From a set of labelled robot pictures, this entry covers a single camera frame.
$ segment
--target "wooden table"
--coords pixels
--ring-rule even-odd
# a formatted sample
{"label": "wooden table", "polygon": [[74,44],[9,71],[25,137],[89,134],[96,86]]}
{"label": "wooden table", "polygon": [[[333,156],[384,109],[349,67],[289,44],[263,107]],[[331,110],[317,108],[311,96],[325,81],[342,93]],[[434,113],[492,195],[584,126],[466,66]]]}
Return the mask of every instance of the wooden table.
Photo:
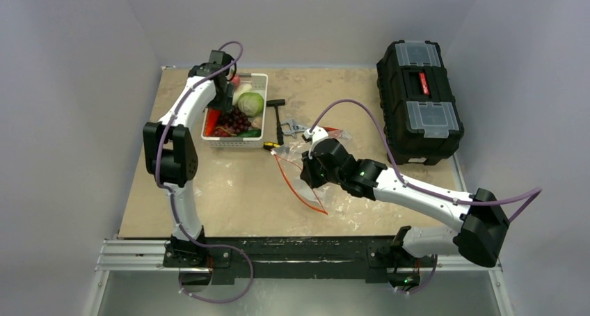
{"label": "wooden table", "polygon": [[[376,87],[370,69],[249,69],[269,76],[267,99],[285,98],[281,119],[294,118],[311,125],[331,102],[353,98],[367,107],[383,125]],[[180,95],[188,70],[164,70],[150,120],[158,120]],[[264,140],[276,140],[274,111],[264,125]],[[385,149],[370,118],[356,105],[340,104],[322,125],[348,131],[349,152],[355,158],[387,162]],[[196,125],[193,140],[199,156],[194,180],[196,207],[209,236],[342,236],[394,235],[402,226],[437,226],[441,223],[404,207],[353,198],[336,190],[324,203],[328,215],[314,212],[289,190],[275,159],[265,150],[215,149],[200,140]],[[285,141],[295,141],[286,136]],[[439,187],[458,189],[454,168],[443,160],[436,166],[406,164],[401,172]],[[127,201],[119,237],[168,237],[172,231],[164,192],[145,169],[143,150]]]}

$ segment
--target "red grapes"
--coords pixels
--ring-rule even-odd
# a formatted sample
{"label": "red grapes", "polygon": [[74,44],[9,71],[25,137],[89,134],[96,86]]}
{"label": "red grapes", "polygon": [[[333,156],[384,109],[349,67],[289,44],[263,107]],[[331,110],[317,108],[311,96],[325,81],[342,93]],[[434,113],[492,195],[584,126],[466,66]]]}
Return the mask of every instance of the red grapes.
{"label": "red grapes", "polygon": [[212,136],[236,136],[239,133],[249,130],[251,125],[252,123],[248,120],[248,116],[241,112],[237,106],[234,106],[231,112],[222,113],[219,116],[219,119],[217,120],[217,127],[213,131]]}

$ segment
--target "red label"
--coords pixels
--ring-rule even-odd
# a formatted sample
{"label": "red label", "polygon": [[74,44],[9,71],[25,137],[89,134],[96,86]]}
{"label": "red label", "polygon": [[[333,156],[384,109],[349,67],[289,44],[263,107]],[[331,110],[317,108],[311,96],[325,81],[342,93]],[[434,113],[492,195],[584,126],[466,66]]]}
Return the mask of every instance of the red label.
{"label": "red label", "polygon": [[419,75],[420,75],[420,81],[422,82],[422,92],[425,95],[430,95],[430,91],[428,89],[428,83],[426,82],[426,75],[423,72],[419,73]]}

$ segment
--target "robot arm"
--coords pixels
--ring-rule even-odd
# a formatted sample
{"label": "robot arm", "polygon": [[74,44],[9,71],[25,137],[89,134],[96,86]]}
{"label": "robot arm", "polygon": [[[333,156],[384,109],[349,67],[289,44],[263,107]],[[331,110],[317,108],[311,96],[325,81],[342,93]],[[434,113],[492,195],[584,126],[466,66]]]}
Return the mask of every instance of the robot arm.
{"label": "robot arm", "polygon": [[[172,142],[173,148],[162,150],[160,179],[173,190],[173,193],[165,191],[168,202],[170,202],[171,196],[175,197],[180,221],[193,238],[200,235],[202,224],[195,209],[193,195],[192,179],[197,172],[198,157],[191,131],[205,107],[221,111],[231,109],[234,87],[225,78],[227,73],[204,80],[205,77],[229,64],[231,60],[231,56],[225,52],[212,51],[208,63],[197,65],[189,71],[186,85],[170,111],[157,123],[148,122],[143,127],[145,165],[148,173],[154,175],[159,139],[164,132],[165,125],[170,122],[171,118],[173,119],[165,142]],[[202,83],[196,86],[190,95],[187,95],[198,82]],[[173,237],[188,241],[177,225],[174,227]]]}
{"label": "robot arm", "polygon": [[[316,127],[307,130],[306,141],[311,149],[302,156],[301,179],[316,188],[332,182],[349,194],[402,205],[430,216],[446,227],[403,227],[396,235],[396,247],[415,258],[428,254],[461,254],[469,261],[493,267],[497,262],[509,227],[500,207],[459,205],[407,187],[392,168],[371,159],[355,159],[336,139]],[[406,182],[465,201],[495,200],[492,193],[480,189],[475,195],[457,192],[405,177]]]}

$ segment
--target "plastic basket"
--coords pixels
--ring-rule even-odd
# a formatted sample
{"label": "plastic basket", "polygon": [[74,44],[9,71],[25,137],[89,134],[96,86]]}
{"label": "plastic basket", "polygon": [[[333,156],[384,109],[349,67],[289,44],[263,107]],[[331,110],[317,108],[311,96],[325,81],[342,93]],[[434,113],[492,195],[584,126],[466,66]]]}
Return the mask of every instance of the plastic basket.
{"label": "plastic basket", "polygon": [[262,137],[264,136],[264,121],[266,120],[266,92],[269,87],[269,76],[266,74],[239,73],[240,84],[250,84],[252,92],[259,93],[264,98],[264,109],[262,111],[262,131],[259,137],[210,137],[205,136],[205,122],[201,129],[201,138],[211,147],[215,148],[262,148]]}

